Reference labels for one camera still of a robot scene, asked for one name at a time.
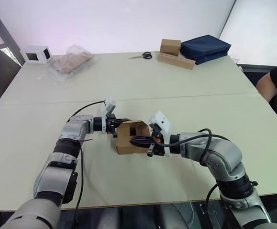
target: navy blue bag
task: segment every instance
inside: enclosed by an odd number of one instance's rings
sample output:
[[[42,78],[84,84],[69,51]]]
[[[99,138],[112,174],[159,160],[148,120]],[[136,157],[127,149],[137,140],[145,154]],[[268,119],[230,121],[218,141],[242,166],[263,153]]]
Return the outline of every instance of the navy blue bag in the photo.
[[[197,37],[182,42],[180,52],[188,59],[201,64],[210,60],[226,56],[231,45],[211,35]]]

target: plastic bag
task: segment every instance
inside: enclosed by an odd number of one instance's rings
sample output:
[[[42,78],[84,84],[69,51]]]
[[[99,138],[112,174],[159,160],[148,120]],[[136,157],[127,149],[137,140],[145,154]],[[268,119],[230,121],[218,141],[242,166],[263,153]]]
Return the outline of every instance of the plastic bag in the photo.
[[[84,71],[95,62],[95,56],[79,45],[73,45],[66,55],[53,57],[47,63],[48,76],[56,83],[64,84],[73,75]]]

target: white table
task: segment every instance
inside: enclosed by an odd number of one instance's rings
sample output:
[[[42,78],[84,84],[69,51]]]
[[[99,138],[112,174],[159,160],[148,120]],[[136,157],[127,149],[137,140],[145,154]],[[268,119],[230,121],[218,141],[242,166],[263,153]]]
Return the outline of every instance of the white table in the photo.
[[[54,85],[44,64],[25,64],[0,99],[2,104],[44,104],[257,93],[236,64],[225,56],[193,70],[153,58],[128,59],[141,53],[98,54],[86,71]]]
[[[65,121],[83,105],[0,105],[0,210],[16,210],[32,198],[33,183]],[[228,137],[241,149],[250,179],[259,182],[259,194],[277,193],[277,116],[259,94],[125,100],[118,101],[114,113],[147,122],[157,110],[169,118],[174,133],[208,127]],[[93,106],[82,114],[99,111]],[[197,162],[178,155],[118,155],[111,135],[94,133],[92,138],[84,147],[82,208],[202,200],[215,184]],[[74,200],[63,208],[75,207],[77,181]],[[212,198],[218,197],[215,191]]]

